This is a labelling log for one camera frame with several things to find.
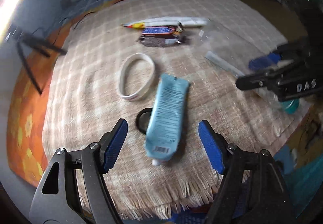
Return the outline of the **clear plastic bottle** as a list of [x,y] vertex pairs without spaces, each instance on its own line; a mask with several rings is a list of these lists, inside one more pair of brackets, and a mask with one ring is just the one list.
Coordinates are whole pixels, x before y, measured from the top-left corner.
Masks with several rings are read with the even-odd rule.
[[225,27],[202,28],[196,45],[207,60],[235,78],[278,67],[278,57],[264,54],[249,41]]

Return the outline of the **long white snack wrapper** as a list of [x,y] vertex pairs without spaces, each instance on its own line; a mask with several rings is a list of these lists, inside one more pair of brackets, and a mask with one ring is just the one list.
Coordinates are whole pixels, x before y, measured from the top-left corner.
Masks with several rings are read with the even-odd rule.
[[205,17],[158,17],[121,24],[121,26],[133,29],[154,26],[177,26],[178,24],[181,24],[183,27],[202,27],[207,25],[209,21]]

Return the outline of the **light blue cream tube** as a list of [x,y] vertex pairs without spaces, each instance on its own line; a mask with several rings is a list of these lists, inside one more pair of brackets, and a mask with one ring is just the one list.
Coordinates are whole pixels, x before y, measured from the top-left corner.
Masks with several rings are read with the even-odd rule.
[[153,166],[169,161],[182,134],[189,82],[163,73],[146,131],[145,151]]

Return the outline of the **dark snack wrapper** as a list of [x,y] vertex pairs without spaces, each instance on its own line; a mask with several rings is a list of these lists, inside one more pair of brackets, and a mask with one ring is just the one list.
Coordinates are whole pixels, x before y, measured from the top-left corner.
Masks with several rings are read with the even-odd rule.
[[189,45],[191,43],[191,40],[186,36],[178,38],[139,37],[137,41],[146,47],[159,48]]

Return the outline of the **snickers bar wrapper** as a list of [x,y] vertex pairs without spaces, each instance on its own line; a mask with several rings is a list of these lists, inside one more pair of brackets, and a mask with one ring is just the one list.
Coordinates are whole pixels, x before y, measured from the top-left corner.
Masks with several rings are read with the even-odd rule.
[[141,36],[172,38],[178,37],[182,32],[183,26],[181,23],[177,23],[176,25],[146,27],[142,30]]

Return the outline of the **white wristband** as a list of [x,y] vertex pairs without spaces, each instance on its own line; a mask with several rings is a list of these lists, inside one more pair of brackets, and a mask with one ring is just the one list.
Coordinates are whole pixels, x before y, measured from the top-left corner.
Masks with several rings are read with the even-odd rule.
[[130,102],[145,98],[155,80],[155,72],[155,63],[148,55],[136,53],[128,57],[119,72],[119,97]]

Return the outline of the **blue plastic trash basket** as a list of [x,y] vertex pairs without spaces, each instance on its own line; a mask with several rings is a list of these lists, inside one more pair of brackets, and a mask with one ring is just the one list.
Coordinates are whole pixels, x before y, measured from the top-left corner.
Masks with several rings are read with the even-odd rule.
[[[249,180],[245,180],[241,183],[239,198],[235,207],[233,218],[240,217],[245,213],[248,192]],[[188,210],[181,211],[180,213],[172,213],[169,221],[173,223],[204,223],[211,206],[212,203],[204,204],[197,208],[189,208]]]

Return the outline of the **teal floor mat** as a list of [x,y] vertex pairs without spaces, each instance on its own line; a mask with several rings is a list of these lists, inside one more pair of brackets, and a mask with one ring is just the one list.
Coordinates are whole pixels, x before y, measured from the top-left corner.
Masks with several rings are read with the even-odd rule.
[[296,152],[284,145],[275,155],[284,178],[295,215],[308,206],[322,184],[322,155],[301,168],[296,168]]

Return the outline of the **orange floral bed sheet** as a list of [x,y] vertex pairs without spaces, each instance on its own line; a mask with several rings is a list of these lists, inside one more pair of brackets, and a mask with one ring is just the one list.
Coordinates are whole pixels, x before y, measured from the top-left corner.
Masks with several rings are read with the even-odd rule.
[[135,117],[141,108],[153,104],[155,88],[139,101],[126,101],[117,93],[119,72],[129,56],[143,53],[154,61],[157,81],[162,72],[178,70],[184,46],[145,47],[137,41],[137,30],[121,24],[158,17],[206,17],[202,2],[215,10],[253,12],[239,0],[117,0],[68,21],[56,32],[56,43],[67,50],[66,55],[52,53],[45,58],[33,53],[28,57],[42,94],[25,71],[18,76],[8,115],[10,169],[36,186],[59,144],[80,148],[124,118],[128,136],[116,167],[105,178],[132,185],[140,173],[151,174],[155,168],[145,154]]

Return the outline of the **beige plaid blanket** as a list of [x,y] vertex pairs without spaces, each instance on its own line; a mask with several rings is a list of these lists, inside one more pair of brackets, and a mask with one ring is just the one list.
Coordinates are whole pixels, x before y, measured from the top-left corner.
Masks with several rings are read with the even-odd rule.
[[[126,140],[114,168],[104,176],[124,220],[168,219],[174,211],[211,202],[222,178],[198,137],[201,120],[244,150],[276,153],[310,108],[301,100],[295,114],[288,115],[254,92],[238,90],[234,78],[206,60],[193,43],[149,48],[138,42],[137,30],[122,27],[167,16],[206,17],[239,35],[235,47],[263,53],[305,35],[297,17],[273,0],[125,0],[88,15],[70,31],[64,42],[67,54],[57,59],[51,78],[44,152],[51,158],[60,147],[82,149],[124,118],[129,125]],[[190,83],[178,152],[159,167],[152,165],[145,137],[135,127],[138,112],[154,103],[158,79],[138,101],[117,93],[121,66],[136,53],[151,57],[157,74]]]

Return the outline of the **black mini tripod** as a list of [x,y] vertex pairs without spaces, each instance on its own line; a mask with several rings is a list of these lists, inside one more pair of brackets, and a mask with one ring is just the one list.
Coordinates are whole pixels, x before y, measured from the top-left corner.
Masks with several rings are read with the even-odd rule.
[[67,50],[55,45],[56,41],[50,42],[44,38],[37,37],[33,33],[25,32],[22,28],[18,27],[15,24],[11,24],[9,26],[7,34],[5,35],[5,41],[15,42],[16,50],[22,62],[22,66],[24,67],[32,85],[35,87],[38,94],[41,95],[43,90],[39,86],[39,83],[37,82],[33,74],[27,56],[24,53],[24,49],[28,48],[31,50],[31,53],[38,54],[39,56],[43,56],[45,58],[51,58],[51,55],[49,54],[48,50],[56,52],[59,55],[66,55]]

